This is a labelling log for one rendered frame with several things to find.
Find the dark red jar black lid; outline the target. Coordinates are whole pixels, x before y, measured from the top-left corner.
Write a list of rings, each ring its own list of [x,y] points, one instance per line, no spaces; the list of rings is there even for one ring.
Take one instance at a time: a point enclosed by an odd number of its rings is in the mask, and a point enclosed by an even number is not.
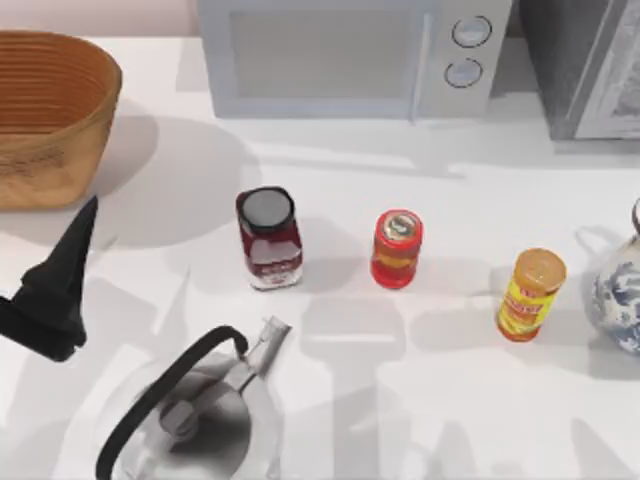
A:
[[[245,265],[251,286],[259,291],[298,283],[303,248],[293,198],[280,186],[239,193],[235,202]]]

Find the red can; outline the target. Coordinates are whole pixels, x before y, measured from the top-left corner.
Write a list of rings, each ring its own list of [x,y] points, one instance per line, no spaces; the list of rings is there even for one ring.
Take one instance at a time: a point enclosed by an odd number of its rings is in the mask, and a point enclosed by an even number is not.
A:
[[[388,289],[409,285],[417,271],[424,228],[418,215],[406,209],[382,213],[376,221],[370,270]]]

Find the pale microwave oven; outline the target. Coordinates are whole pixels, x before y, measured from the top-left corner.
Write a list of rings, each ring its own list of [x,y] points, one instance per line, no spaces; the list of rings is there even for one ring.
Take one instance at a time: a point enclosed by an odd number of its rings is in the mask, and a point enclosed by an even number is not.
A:
[[[431,15],[419,117],[485,111],[513,0],[197,0],[215,113],[228,118],[404,118],[410,121],[422,19]],[[490,38],[452,39],[458,20],[484,16]],[[483,67],[466,89],[444,71]]]

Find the orange and yellow can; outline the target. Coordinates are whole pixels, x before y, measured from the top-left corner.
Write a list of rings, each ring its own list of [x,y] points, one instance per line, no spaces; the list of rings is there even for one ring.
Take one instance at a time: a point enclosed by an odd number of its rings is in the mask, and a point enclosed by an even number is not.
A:
[[[563,260],[544,248],[519,254],[496,315],[500,332],[513,342],[534,339],[567,277]]]

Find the round microwave knob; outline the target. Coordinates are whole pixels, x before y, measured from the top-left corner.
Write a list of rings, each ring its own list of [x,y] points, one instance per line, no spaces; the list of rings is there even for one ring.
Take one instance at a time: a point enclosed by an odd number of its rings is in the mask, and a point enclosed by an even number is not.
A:
[[[478,83],[483,73],[483,67],[477,60],[465,58],[450,63],[444,71],[444,79],[453,88],[466,89]]]
[[[484,16],[458,20],[452,29],[452,39],[461,48],[483,45],[492,34],[492,24]]]

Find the woven brown basket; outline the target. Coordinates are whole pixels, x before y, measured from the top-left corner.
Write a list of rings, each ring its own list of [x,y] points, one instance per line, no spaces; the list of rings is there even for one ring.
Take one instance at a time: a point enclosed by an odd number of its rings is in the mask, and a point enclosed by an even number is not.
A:
[[[78,37],[0,30],[0,211],[64,207],[104,154],[123,74]]]

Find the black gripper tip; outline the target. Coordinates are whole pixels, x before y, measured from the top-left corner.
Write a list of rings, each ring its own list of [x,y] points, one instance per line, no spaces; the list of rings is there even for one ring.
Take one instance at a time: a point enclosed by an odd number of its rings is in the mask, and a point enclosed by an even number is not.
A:
[[[79,210],[48,257],[27,270],[12,298],[0,296],[0,336],[54,362],[85,345],[85,267],[99,200]]]

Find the blue and white vase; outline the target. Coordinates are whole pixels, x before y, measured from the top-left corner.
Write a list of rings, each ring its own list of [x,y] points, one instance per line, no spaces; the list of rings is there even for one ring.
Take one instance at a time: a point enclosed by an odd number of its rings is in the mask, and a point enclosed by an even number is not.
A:
[[[587,277],[587,317],[622,351],[640,357],[640,198],[631,209],[631,223],[633,235],[623,244],[614,245],[608,255],[588,245],[586,229],[576,231],[575,240],[594,267]]]

